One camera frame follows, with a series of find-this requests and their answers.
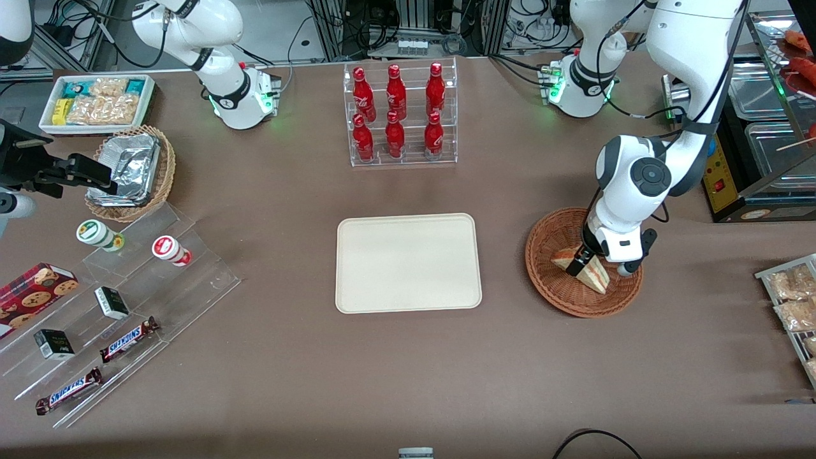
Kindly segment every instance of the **round wicker basket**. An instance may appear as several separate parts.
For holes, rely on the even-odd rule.
[[[601,295],[550,261],[552,254],[581,243],[581,228],[587,210],[567,207],[550,213],[535,224],[527,238],[525,262],[535,289],[558,309],[578,317],[605,317],[620,312],[641,290],[643,267],[629,277],[618,274],[618,266],[601,259],[610,276],[606,294]]]
[[[117,132],[114,136],[135,136],[138,134],[150,134],[156,136],[162,142],[162,150],[159,152],[158,165],[156,166],[156,178],[153,180],[153,196],[150,201],[142,207],[101,207],[85,198],[85,204],[91,212],[99,218],[114,220],[120,223],[130,223],[144,215],[150,209],[167,200],[170,188],[173,186],[173,174],[175,173],[175,152],[173,145],[167,141],[167,137],[152,126],[139,126],[126,131]],[[102,153],[102,145],[96,149],[94,159],[99,159]]]

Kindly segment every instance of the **coca-cola bottle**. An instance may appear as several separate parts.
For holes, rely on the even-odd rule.
[[[442,79],[442,64],[434,62],[431,64],[431,78],[425,87],[425,111],[431,116],[434,110],[437,112],[445,108],[445,80]]]
[[[388,112],[388,125],[385,127],[385,138],[388,140],[388,154],[394,159],[402,158],[405,153],[406,131],[400,124],[396,110]]]
[[[397,112],[400,120],[408,116],[408,100],[406,99],[406,84],[400,77],[400,66],[388,66],[388,86],[385,88],[388,96],[388,109]]]
[[[425,127],[425,158],[436,161],[442,156],[442,136],[445,132],[439,124],[439,112],[434,111],[428,116],[428,125]]]
[[[357,112],[365,117],[367,123],[377,119],[377,109],[374,108],[374,92],[366,81],[366,72],[361,67],[355,67],[354,76],[354,104]]]
[[[360,156],[360,161],[370,163],[374,161],[374,137],[371,136],[371,130],[366,126],[366,120],[361,114],[354,114],[352,121],[354,122],[352,137],[354,137],[357,154]]]

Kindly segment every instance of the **red cookie box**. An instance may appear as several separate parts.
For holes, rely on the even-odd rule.
[[[72,272],[40,263],[0,287],[0,338],[22,327],[78,285]]]

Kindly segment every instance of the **table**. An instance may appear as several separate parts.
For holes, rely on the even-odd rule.
[[[813,252],[814,224],[714,225],[694,189],[668,201],[668,225],[654,223],[643,290],[624,312],[563,314],[527,278],[530,228],[587,205],[608,139],[665,127],[610,108],[569,118],[484,58],[459,71],[459,164],[408,171],[349,166],[342,65],[297,67],[280,115],[249,131],[213,116],[192,73],[154,74],[151,123],[178,155],[170,201],[246,281],[70,429],[52,430],[0,383],[0,457],[374,459],[427,445],[441,459],[532,458],[584,427],[644,457],[813,457],[816,409],[782,404],[809,394],[807,380],[752,274]],[[619,105],[659,107],[662,72],[645,53],[620,73]],[[82,193],[37,197],[38,213],[9,225],[0,279],[90,251],[73,236],[90,215]],[[335,308],[337,224],[439,212],[476,221],[480,306]],[[562,457],[625,457],[611,440],[576,443]]]

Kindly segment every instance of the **aluminum foil container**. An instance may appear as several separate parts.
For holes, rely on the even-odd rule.
[[[162,142],[149,134],[112,137],[102,145],[99,162],[110,167],[117,194],[89,189],[88,199],[102,207],[140,207],[150,201]]]

